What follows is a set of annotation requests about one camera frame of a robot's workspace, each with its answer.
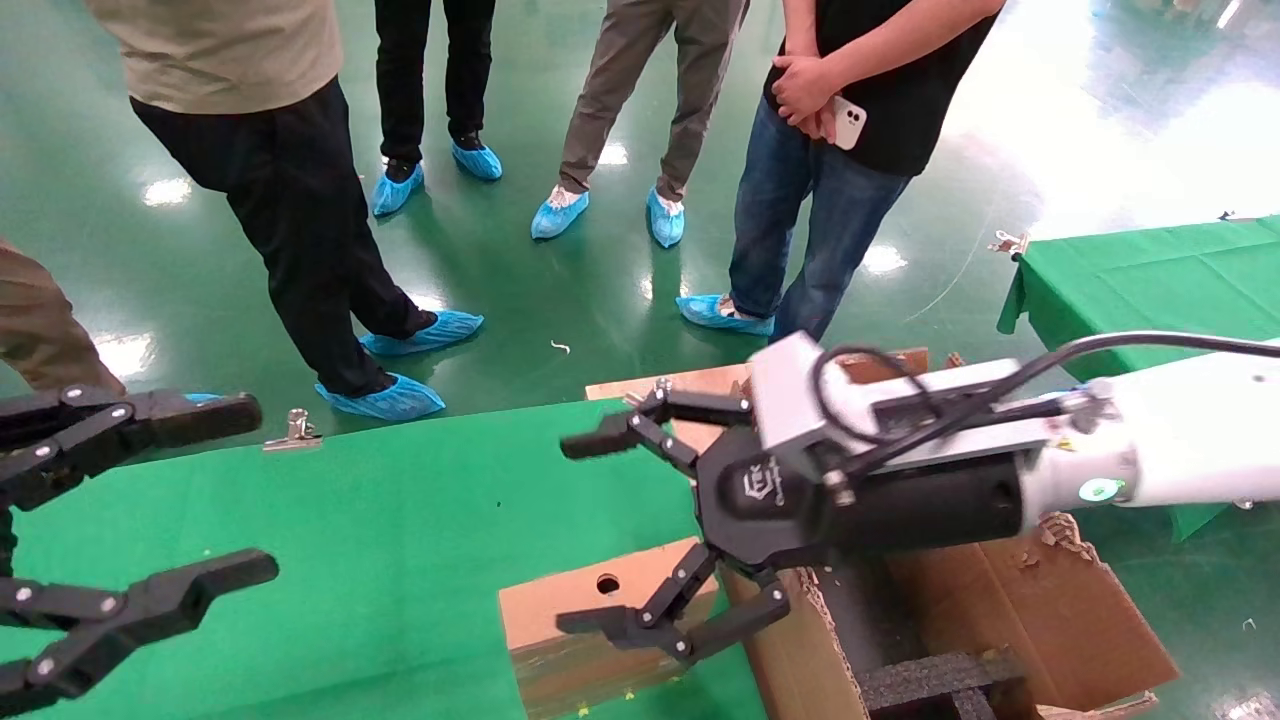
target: hand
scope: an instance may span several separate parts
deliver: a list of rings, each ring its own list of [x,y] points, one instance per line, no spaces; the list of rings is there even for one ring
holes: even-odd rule
[[[773,83],[773,95],[778,99],[778,114],[788,124],[817,113],[838,87],[831,87],[827,67],[819,58],[783,55],[774,58],[773,64],[786,72]]]
[[[827,102],[818,108],[818,111],[809,115],[808,118],[801,118],[796,123],[796,128],[800,132],[808,135],[812,140],[824,140],[827,142],[836,142],[836,99],[832,97]]]

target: green table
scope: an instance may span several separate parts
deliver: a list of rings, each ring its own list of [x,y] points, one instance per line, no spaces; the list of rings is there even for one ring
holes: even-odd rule
[[[1280,215],[1032,242],[998,329],[1027,314],[1046,346],[1117,331],[1160,329],[1247,340],[1280,337]],[[1161,347],[1098,352],[1068,365],[1080,380],[1190,355]],[[1175,509],[1184,539],[1224,506]]]
[[[524,719],[498,589],[698,532],[644,452],[570,462],[617,401],[471,415],[120,468],[19,516],[18,574],[124,587],[242,547],[280,578],[218,601],[42,719]],[[51,635],[0,628],[0,659]],[[740,647],[595,719],[763,720]]]

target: white robotic arm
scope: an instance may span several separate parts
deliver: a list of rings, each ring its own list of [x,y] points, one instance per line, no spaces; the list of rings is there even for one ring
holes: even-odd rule
[[[1271,409],[1280,406],[1280,341],[1245,345],[1271,356],[1213,352],[1066,393],[988,405],[984,416],[870,471],[914,468],[927,475],[965,459],[1007,455],[1018,468],[1024,529],[1043,512],[1088,505],[1280,498],[1280,439],[1271,420]],[[942,418],[931,418],[919,386],[906,379],[852,384],[826,361],[829,355],[797,333],[756,354],[751,374],[764,450],[783,468],[827,486],[837,503],[856,502],[850,464],[940,424],[1021,372],[1001,360],[919,377],[942,410]],[[810,382],[814,372],[822,373],[817,383]]]

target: gray pants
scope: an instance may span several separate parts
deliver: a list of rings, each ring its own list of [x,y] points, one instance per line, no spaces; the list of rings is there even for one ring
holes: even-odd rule
[[[591,70],[577,97],[564,137],[561,184],[586,192],[622,104],[658,42],[676,26],[677,101],[671,138],[662,158],[658,193],[685,197],[707,124],[719,97],[733,40],[749,0],[608,0]]]
[[[124,386],[99,359],[88,333],[72,318],[72,304],[49,270],[4,240],[0,240],[0,360],[18,370],[36,391],[87,384],[124,395]]]

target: gripper logo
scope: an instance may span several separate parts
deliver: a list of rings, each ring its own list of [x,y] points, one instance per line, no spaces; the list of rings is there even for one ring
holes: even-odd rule
[[[748,468],[742,473],[742,492],[746,497],[759,501],[764,501],[772,495],[773,505],[778,507],[786,505],[786,497],[782,495],[782,471],[778,469],[778,461],[769,457],[768,464]]]

